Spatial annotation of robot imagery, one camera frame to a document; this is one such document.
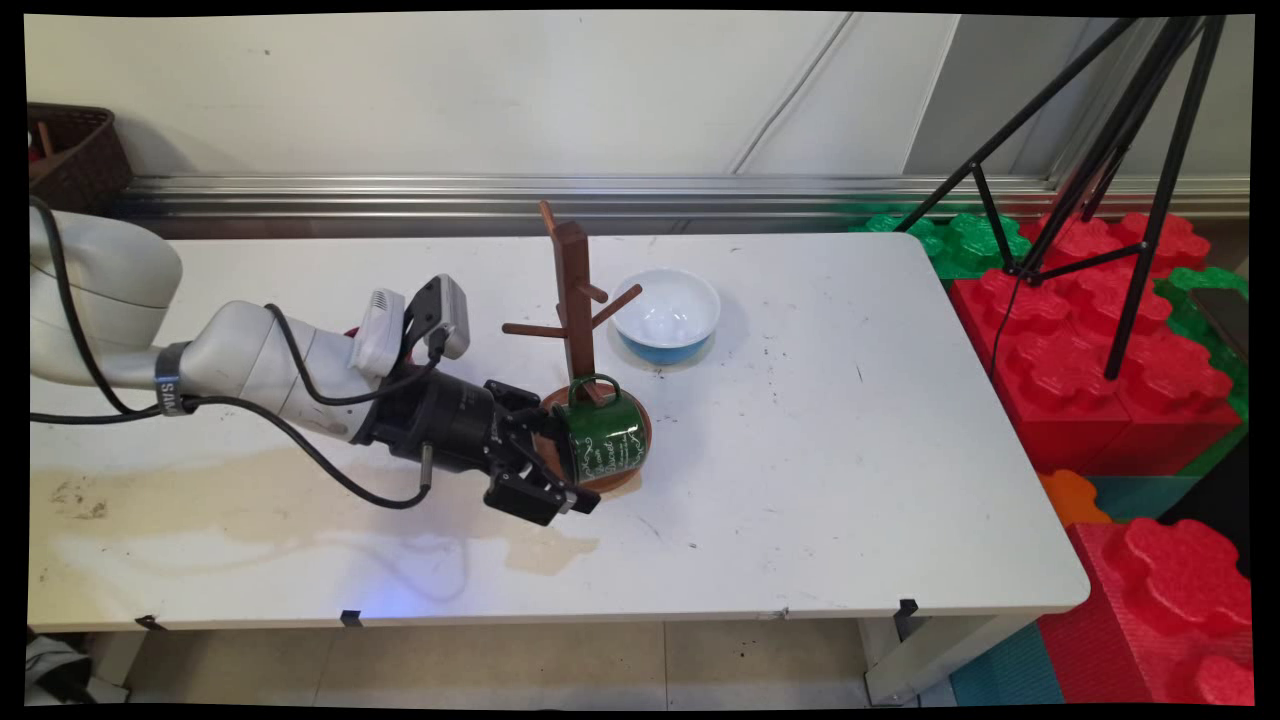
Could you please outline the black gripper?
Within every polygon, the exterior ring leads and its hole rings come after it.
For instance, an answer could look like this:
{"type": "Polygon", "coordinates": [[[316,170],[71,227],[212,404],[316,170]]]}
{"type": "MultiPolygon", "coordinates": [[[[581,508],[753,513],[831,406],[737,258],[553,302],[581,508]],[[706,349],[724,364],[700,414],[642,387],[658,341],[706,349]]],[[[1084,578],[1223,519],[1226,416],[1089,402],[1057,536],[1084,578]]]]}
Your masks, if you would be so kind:
{"type": "Polygon", "coordinates": [[[476,386],[434,370],[407,389],[378,398],[356,430],[355,445],[384,445],[394,457],[490,477],[489,509],[548,527],[567,512],[590,514],[598,492],[568,484],[558,460],[561,421],[532,392],[486,380],[476,386]]]}

